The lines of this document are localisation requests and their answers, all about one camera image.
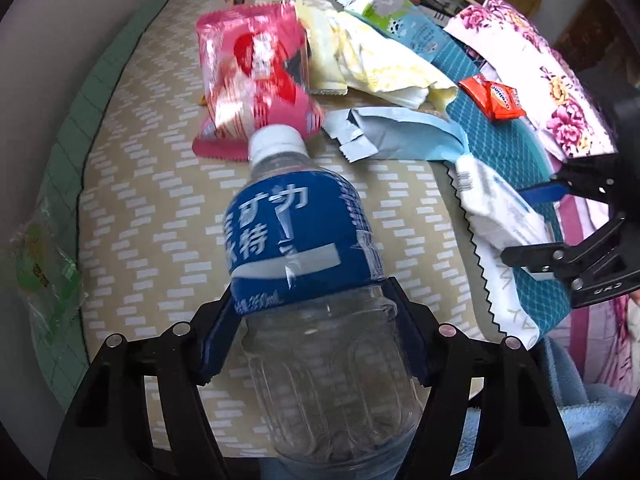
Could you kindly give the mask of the pink floral quilt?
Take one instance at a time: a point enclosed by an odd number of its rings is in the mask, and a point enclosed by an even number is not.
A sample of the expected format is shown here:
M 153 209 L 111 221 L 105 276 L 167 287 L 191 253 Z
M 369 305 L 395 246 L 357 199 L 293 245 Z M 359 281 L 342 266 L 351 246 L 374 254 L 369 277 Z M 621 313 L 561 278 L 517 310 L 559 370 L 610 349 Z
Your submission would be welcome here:
M 611 153 L 608 127 L 564 58 L 536 26 L 504 0 L 472 4 L 446 32 L 487 62 L 484 76 L 518 92 L 525 121 L 552 168 L 569 158 Z M 562 314 L 551 336 L 573 358 L 585 382 L 639 390 L 639 307 L 631 296 Z

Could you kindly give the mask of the clear bottle blue label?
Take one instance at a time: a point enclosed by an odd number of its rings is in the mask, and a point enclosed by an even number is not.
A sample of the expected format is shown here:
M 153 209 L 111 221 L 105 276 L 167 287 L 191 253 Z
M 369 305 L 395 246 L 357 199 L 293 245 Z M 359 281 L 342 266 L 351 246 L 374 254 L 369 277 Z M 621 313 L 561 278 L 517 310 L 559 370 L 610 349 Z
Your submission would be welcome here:
M 420 404 L 360 196 L 290 126 L 257 130 L 248 161 L 224 248 L 274 447 L 311 470 L 393 466 Z

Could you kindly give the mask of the yellow white crumpled wrapper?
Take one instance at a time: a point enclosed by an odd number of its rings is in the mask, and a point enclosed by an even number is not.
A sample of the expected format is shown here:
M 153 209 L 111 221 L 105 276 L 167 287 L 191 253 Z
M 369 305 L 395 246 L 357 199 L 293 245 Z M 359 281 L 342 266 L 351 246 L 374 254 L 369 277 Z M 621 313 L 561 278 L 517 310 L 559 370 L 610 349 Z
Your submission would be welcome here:
M 443 112 L 458 86 L 398 41 L 341 11 L 295 3 L 307 34 L 309 90 L 344 96 L 350 89 L 417 110 L 429 102 Z

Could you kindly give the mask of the orange red snack packet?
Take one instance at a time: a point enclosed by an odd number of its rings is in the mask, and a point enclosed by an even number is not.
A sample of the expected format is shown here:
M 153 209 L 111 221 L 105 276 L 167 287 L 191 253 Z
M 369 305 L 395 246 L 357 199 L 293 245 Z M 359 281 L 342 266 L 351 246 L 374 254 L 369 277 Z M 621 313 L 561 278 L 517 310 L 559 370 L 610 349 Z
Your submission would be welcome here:
M 458 82 L 458 86 L 473 100 L 491 122 L 518 119 L 526 116 L 518 92 L 497 81 L 490 81 L 482 74 Z

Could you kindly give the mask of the light blue milk carton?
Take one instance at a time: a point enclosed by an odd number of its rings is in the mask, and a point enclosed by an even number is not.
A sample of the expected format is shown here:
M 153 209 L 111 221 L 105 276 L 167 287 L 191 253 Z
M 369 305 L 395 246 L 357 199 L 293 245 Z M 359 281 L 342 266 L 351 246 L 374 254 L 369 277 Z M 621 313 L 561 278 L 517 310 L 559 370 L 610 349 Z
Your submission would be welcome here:
M 410 0 L 349 0 L 345 11 L 427 62 L 433 62 L 446 46 L 442 29 Z

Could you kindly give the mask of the light blue torn wrapper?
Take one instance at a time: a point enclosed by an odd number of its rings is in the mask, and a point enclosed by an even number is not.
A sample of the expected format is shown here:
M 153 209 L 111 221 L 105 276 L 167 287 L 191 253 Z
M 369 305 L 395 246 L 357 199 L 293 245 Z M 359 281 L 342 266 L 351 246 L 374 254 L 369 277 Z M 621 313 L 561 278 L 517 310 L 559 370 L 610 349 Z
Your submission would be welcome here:
M 456 122 L 405 107 L 332 110 L 326 114 L 323 130 L 349 162 L 456 162 L 470 152 L 468 136 Z

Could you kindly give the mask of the green transparent plastic bag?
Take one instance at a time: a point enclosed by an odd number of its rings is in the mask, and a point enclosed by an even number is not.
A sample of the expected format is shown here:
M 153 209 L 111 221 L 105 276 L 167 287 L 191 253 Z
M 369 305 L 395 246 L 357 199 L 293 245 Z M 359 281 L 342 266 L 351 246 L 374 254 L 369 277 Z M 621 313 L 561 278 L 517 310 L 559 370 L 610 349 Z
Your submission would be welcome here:
M 26 304 L 35 341 L 62 340 L 86 299 L 80 270 L 58 240 L 50 202 L 40 200 L 32 216 L 10 238 L 10 277 Z

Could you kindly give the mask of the beige patterned pillow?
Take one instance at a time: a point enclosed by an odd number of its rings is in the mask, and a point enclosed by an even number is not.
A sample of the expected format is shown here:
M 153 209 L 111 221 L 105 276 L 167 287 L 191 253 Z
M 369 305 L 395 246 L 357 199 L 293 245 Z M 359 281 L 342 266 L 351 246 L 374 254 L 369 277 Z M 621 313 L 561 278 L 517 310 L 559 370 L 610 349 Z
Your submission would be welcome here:
M 245 184 L 242 162 L 200 159 L 204 122 L 195 24 L 217 0 L 169 0 L 122 71 L 89 153 L 79 199 L 86 344 L 153 337 L 192 318 L 229 281 L 224 213 Z M 327 136 L 314 161 L 356 188 L 388 274 L 439 321 L 497 341 L 488 285 L 440 162 L 348 162 Z

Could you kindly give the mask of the pink snack wrapper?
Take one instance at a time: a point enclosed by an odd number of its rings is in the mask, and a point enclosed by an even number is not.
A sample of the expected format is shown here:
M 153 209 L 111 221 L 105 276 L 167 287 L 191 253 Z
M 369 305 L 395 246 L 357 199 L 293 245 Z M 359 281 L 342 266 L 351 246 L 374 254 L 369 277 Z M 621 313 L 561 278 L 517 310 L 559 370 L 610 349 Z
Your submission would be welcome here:
M 252 134 L 271 125 L 318 133 L 323 112 L 308 92 L 310 47 L 292 0 L 204 14 L 196 34 L 208 116 L 195 156 L 245 160 Z

